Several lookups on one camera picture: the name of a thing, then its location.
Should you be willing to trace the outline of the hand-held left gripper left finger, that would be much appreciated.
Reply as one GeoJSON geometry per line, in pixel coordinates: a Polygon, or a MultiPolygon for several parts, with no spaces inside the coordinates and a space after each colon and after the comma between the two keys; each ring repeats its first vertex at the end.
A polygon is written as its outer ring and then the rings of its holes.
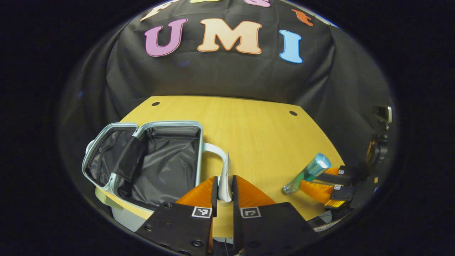
{"type": "Polygon", "coordinates": [[[217,192],[213,176],[176,202],[163,202],[135,233],[175,253],[212,254],[217,192]]]}

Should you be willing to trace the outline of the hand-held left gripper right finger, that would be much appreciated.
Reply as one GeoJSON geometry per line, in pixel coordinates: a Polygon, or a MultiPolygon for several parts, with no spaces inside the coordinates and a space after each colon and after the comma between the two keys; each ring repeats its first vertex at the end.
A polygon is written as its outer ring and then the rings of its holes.
{"type": "Polygon", "coordinates": [[[289,256],[314,243],[314,229],[290,202],[274,202],[239,175],[233,203],[233,250],[242,256],[289,256]]]}

